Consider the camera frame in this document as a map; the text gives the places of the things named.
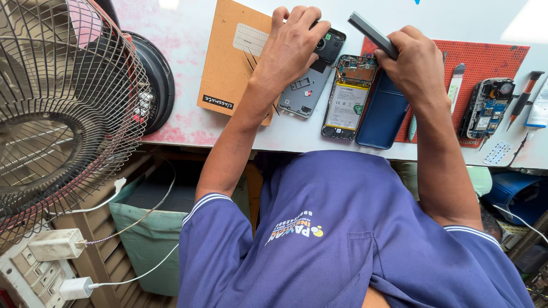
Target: white cable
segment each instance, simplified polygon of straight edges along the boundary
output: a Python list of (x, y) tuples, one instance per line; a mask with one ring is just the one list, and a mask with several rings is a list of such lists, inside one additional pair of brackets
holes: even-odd
[(63, 215), (63, 214), (71, 214), (71, 213), (84, 213), (84, 212), (89, 212), (89, 211), (92, 211), (92, 210), (95, 210), (95, 209), (98, 209), (102, 206), (104, 206), (105, 204), (109, 203), (112, 199), (116, 198), (116, 196), (118, 196), (118, 194), (120, 193), (120, 190), (122, 189), (122, 187), (125, 185), (125, 182), (127, 180), (125, 178), (121, 178), (119, 180), (116, 180), (114, 181), (114, 187), (116, 188), (116, 191), (114, 192), (114, 195), (112, 195), (112, 197), (110, 197), (109, 199), (107, 199), (105, 202), (101, 203), (100, 205), (94, 207), (94, 208), (90, 208), (90, 209), (77, 209), (77, 210), (73, 210), (73, 211), (70, 211), (70, 212), (64, 212), (64, 213), (50, 213), (48, 212), (48, 209), (47, 208), (44, 208), (44, 212), (50, 214), (50, 215)]
[(529, 226), (529, 224), (527, 224), (527, 223), (525, 222), (525, 220), (521, 219), (519, 216), (516, 216), (516, 215), (514, 215), (514, 214), (508, 212), (507, 210), (505, 210), (505, 209), (503, 209), (503, 208), (500, 208), (500, 207), (498, 207), (498, 206), (496, 206), (496, 205), (494, 205), (494, 204), (492, 204), (492, 206), (493, 206), (493, 207), (496, 207), (496, 208), (498, 208), (498, 209), (500, 209), (500, 210), (502, 210), (503, 212), (506, 212), (506, 213), (508, 213), (508, 214), (510, 214), (510, 215), (512, 215), (512, 216), (514, 216), (514, 217), (516, 217), (516, 218), (519, 219), (519, 220), (521, 220), (521, 222), (524, 223), (525, 226), (528, 226), (529, 228), (531, 228), (531, 230), (533, 230), (533, 231), (535, 231), (536, 233), (540, 234), (540, 236), (543, 237), (543, 239), (546, 241), (546, 243), (548, 243), (548, 239), (546, 239), (546, 237), (544, 236), (544, 234), (540, 233), (539, 230), (537, 230), (537, 229), (535, 229), (535, 228)]
[(156, 265), (152, 270), (142, 274), (141, 276), (139, 277), (136, 277), (136, 278), (133, 278), (131, 280), (128, 280), (128, 281), (122, 281), (122, 282), (105, 282), (105, 283), (92, 283), (89, 285), (89, 288), (90, 289), (95, 289), (95, 288), (99, 288), (101, 286), (113, 286), (115, 284), (124, 284), (124, 283), (128, 283), (128, 282), (132, 282), (132, 281), (135, 281), (137, 279), (140, 279), (142, 277), (144, 277), (145, 275), (147, 275), (148, 273), (152, 272), (153, 270), (155, 270), (156, 268), (158, 268), (162, 263), (164, 263), (164, 261), (171, 255), (171, 253), (177, 249), (177, 247), (179, 246), (179, 244), (175, 245), (175, 247), (173, 247), (172, 251), (170, 251), (168, 253), (168, 255), (165, 256), (165, 258), (160, 262), (158, 263), (158, 265)]

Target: phone back panel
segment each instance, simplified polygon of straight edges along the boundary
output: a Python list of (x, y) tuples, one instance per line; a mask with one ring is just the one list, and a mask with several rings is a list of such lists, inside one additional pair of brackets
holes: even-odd
[(390, 149), (408, 109), (407, 99), (383, 71), (363, 116), (356, 142), (378, 149)]

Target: red pegboard mat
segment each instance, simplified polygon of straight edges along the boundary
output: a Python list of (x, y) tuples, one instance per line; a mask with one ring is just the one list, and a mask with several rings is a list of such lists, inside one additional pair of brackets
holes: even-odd
[[(529, 51), (528, 46), (438, 40), (434, 40), (434, 42), (436, 42), (436, 45), (442, 52), (448, 52), (445, 63), (446, 91), (449, 89), (455, 67), (460, 63), (466, 64), (463, 83), (460, 88), (459, 97), (456, 101), (455, 111), (453, 112), (453, 127), (455, 128), (455, 133), (457, 133), (457, 130), (459, 129), (460, 122), (468, 107), (476, 83), (485, 79), (498, 77), (514, 79), (517, 70), (520, 68), (523, 59), (525, 59), (525, 56)], [(362, 55), (373, 53), (375, 49), (377, 49), (377, 46), (366, 37), (363, 40)], [(509, 116), (508, 112), (511, 112), (511, 110), (506, 111), (506, 116)], [(395, 141), (409, 142), (407, 131), (412, 116), (413, 110), (409, 108), (409, 112), (407, 112), (407, 116), (399, 129)], [(418, 134), (419, 131), (417, 130), (415, 138), (411, 141), (412, 143), (416, 143)], [(479, 147), (481, 140), (459, 138), (459, 142), (461, 146)]]

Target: tube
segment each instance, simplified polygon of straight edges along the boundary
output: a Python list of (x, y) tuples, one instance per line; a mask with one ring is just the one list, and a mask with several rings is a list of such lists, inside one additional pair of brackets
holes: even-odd
[(525, 121), (525, 126), (529, 129), (527, 140), (531, 140), (537, 129), (546, 128), (548, 125), (548, 78), (540, 89), (539, 95), (536, 97), (529, 116)]

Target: smartphone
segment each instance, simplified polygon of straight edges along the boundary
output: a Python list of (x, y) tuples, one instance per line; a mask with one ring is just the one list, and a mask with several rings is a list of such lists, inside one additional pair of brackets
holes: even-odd
[(329, 29), (327, 34), (319, 40), (314, 50), (319, 56), (318, 60), (310, 66), (304, 76), (284, 89), (278, 100), (278, 107), (309, 118), (316, 108), (333, 69), (333, 63), (335, 63), (345, 41), (344, 33), (333, 28)]
[(390, 149), (408, 110), (407, 99), (386, 72), (382, 71), (363, 115), (356, 143), (377, 149)]
[(459, 136), (473, 139), (491, 137), (504, 118), (514, 87), (510, 78), (478, 82), (460, 123)]
[(340, 57), (323, 119), (323, 136), (354, 140), (378, 66), (373, 58)]

